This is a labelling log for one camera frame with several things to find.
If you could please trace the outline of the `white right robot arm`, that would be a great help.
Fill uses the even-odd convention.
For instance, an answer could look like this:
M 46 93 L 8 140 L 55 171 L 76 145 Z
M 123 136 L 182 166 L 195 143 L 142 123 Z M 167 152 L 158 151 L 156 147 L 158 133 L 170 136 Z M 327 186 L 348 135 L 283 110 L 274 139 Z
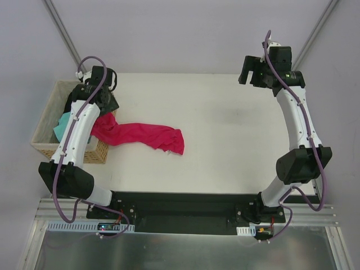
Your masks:
M 238 78 L 240 84 L 269 88 L 279 103 L 288 132 L 289 151 L 276 162 L 276 177 L 260 193 L 260 204 L 253 207 L 254 218 L 266 222 L 293 190 L 303 193 L 301 185 L 320 178 L 326 188 L 324 168 L 332 150 L 320 140 L 307 106 L 305 81 L 300 71 L 293 71 L 289 46 L 271 42 L 264 56 L 246 56 Z

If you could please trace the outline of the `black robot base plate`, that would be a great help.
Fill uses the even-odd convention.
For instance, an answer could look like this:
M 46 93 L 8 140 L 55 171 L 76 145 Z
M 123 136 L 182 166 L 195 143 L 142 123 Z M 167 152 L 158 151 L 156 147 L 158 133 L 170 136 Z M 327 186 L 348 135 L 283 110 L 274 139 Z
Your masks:
M 88 208 L 88 219 L 128 217 L 136 232 L 235 235 L 250 224 L 285 223 L 280 206 L 267 207 L 256 194 L 114 192 L 112 211 Z

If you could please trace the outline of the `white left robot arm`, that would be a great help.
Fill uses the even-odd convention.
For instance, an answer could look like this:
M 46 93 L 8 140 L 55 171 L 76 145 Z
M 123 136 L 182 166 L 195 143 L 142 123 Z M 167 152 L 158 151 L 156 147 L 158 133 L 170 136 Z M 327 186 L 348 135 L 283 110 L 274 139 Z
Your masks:
M 112 201 L 112 191 L 95 184 L 94 177 L 83 170 L 83 164 L 95 121 L 119 107 L 113 95 L 117 80 L 113 69 L 102 66 L 80 74 L 65 106 L 70 115 L 60 144 L 50 161 L 40 163 L 38 168 L 52 194 L 100 205 L 99 211 L 107 219 L 117 216 L 119 205 Z

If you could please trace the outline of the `pink t shirt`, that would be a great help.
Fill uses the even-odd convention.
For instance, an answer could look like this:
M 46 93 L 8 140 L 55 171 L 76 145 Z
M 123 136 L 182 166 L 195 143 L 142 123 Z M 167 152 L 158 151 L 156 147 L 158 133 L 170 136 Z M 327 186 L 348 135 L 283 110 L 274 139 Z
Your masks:
M 112 113 L 95 121 L 91 135 L 111 146 L 142 143 L 155 150 L 161 149 L 178 155 L 183 155 L 185 151 L 185 141 L 180 129 L 145 123 L 119 124 Z

